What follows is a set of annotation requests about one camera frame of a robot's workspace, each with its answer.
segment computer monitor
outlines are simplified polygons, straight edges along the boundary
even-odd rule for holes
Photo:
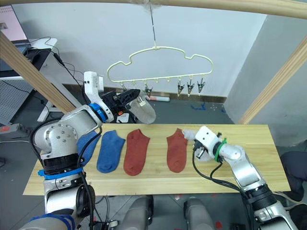
[[[11,5],[0,7],[0,30],[15,45],[29,43]]]

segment wooden board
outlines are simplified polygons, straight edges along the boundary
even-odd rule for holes
[[[307,60],[307,36],[244,112],[238,124],[248,124]]]
[[[127,134],[137,128],[150,137],[146,162],[142,172],[129,176],[123,170],[126,144],[121,151],[117,169],[111,173],[101,173],[96,169],[96,162],[101,141],[98,141],[91,160],[84,170],[87,181],[95,189],[98,196],[102,195],[140,195],[140,194],[182,194],[182,193],[228,193],[234,190],[220,186],[200,177],[192,166],[192,145],[187,147],[187,164],[180,173],[171,172],[166,163],[166,137],[172,135],[176,128],[198,130],[202,125],[169,125],[169,124],[104,124],[103,133],[116,130],[117,134],[126,138]],[[251,162],[260,170],[269,187],[273,191],[289,191],[280,158],[267,125],[207,125],[213,132],[222,132],[228,143],[241,145],[245,148]],[[196,162],[199,170],[209,175],[217,166],[214,161]],[[43,177],[37,175],[41,169],[36,163],[24,195],[44,195]],[[215,177],[235,183],[231,169],[225,163]]]
[[[34,2],[113,2],[130,0],[1,0],[1,5]],[[307,19],[307,3],[294,0],[151,0],[152,4],[265,13]]]
[[[18,51],[3,32],[0,32],[0,58],[63,113],[75,109],[73,104]]]

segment white wall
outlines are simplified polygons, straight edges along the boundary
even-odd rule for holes
[[[237,122],[307,35],[307,20],[268,15],[225,102]],[[307,63],[274,95],[250,124],[268,124],[275,144],[307,139]]]
[[[151,18],[143,6],[119,3],[33,3],[14,5],[29,38],[58,39],[64,61],[81,71],[106,74],[108,66],[154,45]],[[210,57],[215,71],[207,75],[202,94],[227,96],[253,45],[266,15],[236,11],[162,6],[153,12],[159,46],[174,46],[190,56]],[[135,65],[118,67],[116,80],[189,74],[209,70],[200,59],[188,61],[175,51],[140,54]],[[63,83],[75,83],[50,62],[43,70]],[[193,93],[197,94],[197,84]],[[177,92],[177,80],[148,82],[154,91]],[[120,85],[105,81],[106,86]]]

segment green band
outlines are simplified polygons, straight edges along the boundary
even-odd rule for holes
[[[215,153],[215,156],[214,156],[214,160],[217,161],[217,157],[219,156],[219,153],[220,153],[220,150],[221,150],[221,147],[227,143],[227,139],[224,138],[224,140],[222,141],[222,143],[219,145],[219,147],[217,148],[216,150],[216,153]]]

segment wooden table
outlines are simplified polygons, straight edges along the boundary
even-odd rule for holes
[[[88,183],[95,189],[98,196],[102,195],[140,195],[140,194],[183,194],[183,193],[228,193],[234,190],[215,184],[200,177],[192,166],[192,145],[188,142],[187,164],[180,173],[171,172],[166,163],[166,137],[172,135],[176,128],[198,130],[202,125],[176,124],[104,124],[103,133],[116,130],[117,134],[126,138],[135,129],[150,137],[146,162],[142,172],[136,176],[129,176],[123,170],[126,154],[126,143],[121,151],[117,169],[111,173],[101,173],[96,169],[96,162],[101,141],[98,141],[91,160],[84,170]],[[267,125],[207,125],[213,132],[222,132],[229,144],[240,145],[245,148],[250,161],[263,174],[267,184],[273,191],[289,191],[290,187],[285,176],[280,158]],[[209,175],[217,166],[214,161],[196,162],[201,172]],[[24,195],[44,195],[43,177],[37,175],[41,169],[36,163]],[[214,174],[216,178],[235,183],[232,172],[225,162]]]

